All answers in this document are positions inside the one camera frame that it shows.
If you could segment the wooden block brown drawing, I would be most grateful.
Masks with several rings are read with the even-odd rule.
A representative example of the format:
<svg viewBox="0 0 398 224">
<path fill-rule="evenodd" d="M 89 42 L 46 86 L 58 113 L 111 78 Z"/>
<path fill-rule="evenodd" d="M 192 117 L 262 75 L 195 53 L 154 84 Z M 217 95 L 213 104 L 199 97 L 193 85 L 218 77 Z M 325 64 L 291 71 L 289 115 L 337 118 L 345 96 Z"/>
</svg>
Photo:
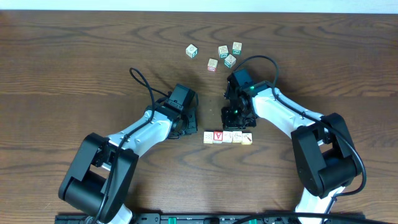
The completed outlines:
<svg viewBox="0 0 398 224">
<path fill-rule="evenodd" d="M 251 145 L 252 144 L 252 134 L 251 133 L 243 133 L 241 144 Z"/>
</svg>

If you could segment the plain white wooden block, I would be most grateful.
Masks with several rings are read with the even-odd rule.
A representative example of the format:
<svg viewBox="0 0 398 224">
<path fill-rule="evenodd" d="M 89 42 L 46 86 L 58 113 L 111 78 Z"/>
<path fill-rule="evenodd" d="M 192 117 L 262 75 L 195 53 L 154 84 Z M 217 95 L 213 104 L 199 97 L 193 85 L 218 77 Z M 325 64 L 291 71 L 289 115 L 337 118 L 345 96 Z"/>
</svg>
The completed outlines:
<svg viewBox="0 0 398 224">
<path fill-rule="evenodd" d="M 233 142 L 233 132 L 223 131 L 223 142 L 231 143 Z"/>
</svg>

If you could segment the yellow-sided wooden block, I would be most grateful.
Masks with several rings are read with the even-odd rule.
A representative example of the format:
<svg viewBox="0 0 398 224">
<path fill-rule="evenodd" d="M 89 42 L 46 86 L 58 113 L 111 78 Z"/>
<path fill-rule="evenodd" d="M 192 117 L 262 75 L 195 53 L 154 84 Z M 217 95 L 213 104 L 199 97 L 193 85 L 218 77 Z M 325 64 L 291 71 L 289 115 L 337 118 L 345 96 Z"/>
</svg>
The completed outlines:
<svg viewBox="0 0 398 224">
<path fill-rule="evenodd" d="M 242 143 L 243 140 L 243 132 L 242 131 L 233 131 L 233 142 L 234 143 Z"/>
</svg>

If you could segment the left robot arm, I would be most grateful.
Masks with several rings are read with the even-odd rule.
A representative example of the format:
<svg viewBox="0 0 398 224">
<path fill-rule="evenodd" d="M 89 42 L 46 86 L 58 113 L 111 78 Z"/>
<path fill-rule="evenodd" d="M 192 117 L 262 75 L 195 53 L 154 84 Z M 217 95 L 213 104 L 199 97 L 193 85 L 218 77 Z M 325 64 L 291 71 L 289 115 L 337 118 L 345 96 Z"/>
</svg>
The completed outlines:
<svg viewBox="0 0 398 224">
<path fill-rule="evenodd" d="M 149 105 L 142 118 L 126 129 L 82 141 L 61 185 L 61 200 L 87 214 L 85 223 L 129 223 L 124 205 L 138 160 L 166 139 L 197 132 L 197 94 L 176 85 L 174 91 Z"/>
</svg>

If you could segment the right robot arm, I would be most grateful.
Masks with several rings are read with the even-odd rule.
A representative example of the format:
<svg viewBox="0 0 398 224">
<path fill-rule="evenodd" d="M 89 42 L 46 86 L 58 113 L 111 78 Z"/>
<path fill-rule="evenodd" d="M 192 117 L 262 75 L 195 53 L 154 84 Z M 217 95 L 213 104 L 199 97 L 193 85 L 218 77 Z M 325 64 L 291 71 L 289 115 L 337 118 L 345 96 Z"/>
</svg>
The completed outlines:
<svg viewBox="0 0 398 224">
<path fill-rule="evenodd" d="M 227 82 L 224 97 L 229 106 L 221 110 L 225 130 L 254 127 L 256 119 L 263 118 L 291 139 L 298 177 L 304 186 L 296 212 L 329 213 L 353 179 L 366 175 L 342 116 L 307 110 L 274 84 L 255 83 L 247 70 L 233 72 Z"/>
</svg>

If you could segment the yellow-edged wooden block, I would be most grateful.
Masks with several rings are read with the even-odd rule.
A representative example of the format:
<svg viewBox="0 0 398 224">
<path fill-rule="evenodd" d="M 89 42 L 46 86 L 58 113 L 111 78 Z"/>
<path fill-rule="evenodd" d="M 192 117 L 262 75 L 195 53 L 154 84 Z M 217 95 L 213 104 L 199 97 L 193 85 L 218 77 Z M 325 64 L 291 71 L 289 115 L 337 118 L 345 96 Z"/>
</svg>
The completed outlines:
<svg viewBox="0 0 398 224">
<path fill-rule="evenodd" d="M 203 133 L 203 143 L 213 144 L 213 132 L 205 131 Z"/>
</svg>

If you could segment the red letter A block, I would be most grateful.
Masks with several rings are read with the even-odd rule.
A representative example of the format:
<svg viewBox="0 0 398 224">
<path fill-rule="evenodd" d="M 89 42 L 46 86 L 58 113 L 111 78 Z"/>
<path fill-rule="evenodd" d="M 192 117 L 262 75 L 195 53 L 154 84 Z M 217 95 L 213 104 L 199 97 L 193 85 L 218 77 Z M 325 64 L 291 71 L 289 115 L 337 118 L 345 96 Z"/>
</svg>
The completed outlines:
<svg viewBox="0 0 398 224">
<path fill-rule="evenodd" d="M 223 142 L 223 132 L 222 131 L 214 131 L 213 132 L 213 142 L 217 144 L 221 144 Z"/>
</svg>

